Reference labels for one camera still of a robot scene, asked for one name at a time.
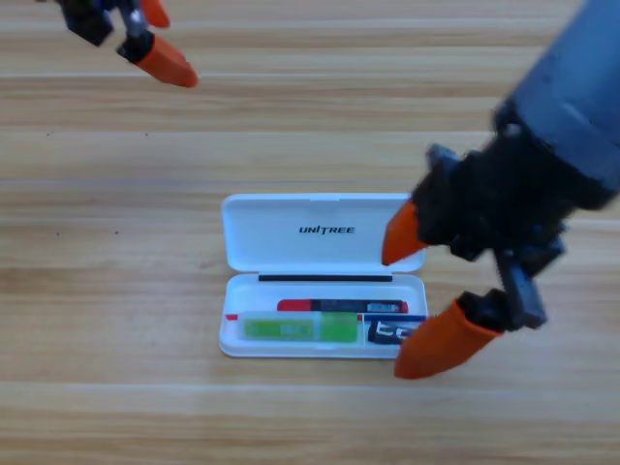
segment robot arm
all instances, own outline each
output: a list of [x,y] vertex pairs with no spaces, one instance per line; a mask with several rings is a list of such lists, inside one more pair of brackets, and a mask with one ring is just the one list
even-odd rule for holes
[[620,2],[591,0],[494,113],[495,134],[459,160],[427,152],[429,173],[387,225],[383,263],[445,245],[494,254],[503,290],[464,293],[406,340],[395,376],[467,361],[496,337],[546,322],[535,277],[564,252],[563,221],[620,192]]
[[116,50],[120,56],[161,82],[182,87],[198,85],[199,77],[183,53],[148,30],[149,24],[170,26],[160,0],[55,1],[67,28],[95,47],[100,47],[112,33],[109,13],[117,8],[127,32],[125,42]]

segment white plastic box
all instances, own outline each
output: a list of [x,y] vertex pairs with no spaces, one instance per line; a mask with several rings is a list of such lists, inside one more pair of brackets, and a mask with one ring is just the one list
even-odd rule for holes
[[222,204],[229,265],[241,272],[227,286],[220,348],[231,357],[396,358],[398,345],[252,341],[240,337],[244,312],[278,312],[287,298],[399,299],[410,315],[428,317],[422,281],[425,251],[381,265],[386,225],[405,193],[242,194]]

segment case lid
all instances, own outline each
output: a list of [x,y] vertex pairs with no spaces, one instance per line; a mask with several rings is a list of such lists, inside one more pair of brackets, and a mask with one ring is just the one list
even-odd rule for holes
[[238,194],[222,204],[229,265],[280,274],[390,274],[421,268],[425,251],[381,264],[391,217],[408,193]]

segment wooden surface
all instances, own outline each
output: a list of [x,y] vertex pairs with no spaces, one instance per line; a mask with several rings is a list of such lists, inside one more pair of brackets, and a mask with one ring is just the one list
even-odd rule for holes
[[[0,0],[0,463],[586,465],[620,459],[620,212],[579,214],[550,323],[416,383],[386,361],[242,360],[217,335],[233,193],[406,191],[576,0],[175,0],[167,87]],[[497,282],[432,250],[431,309]]]

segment unitree logo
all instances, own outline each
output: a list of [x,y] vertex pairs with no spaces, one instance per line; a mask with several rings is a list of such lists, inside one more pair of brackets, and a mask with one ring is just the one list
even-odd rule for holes
[[325,235],[325,234],[353,234],[356,231],[355,228],[347,228],[347,227],[338,227],[338,228],[334,228],[334,227],[330,227],[330,226],[314,226],[314,227],[300,227],[299,228],[299,232],[300,233],[314,233],[314,234],[320,234],[320,235]]

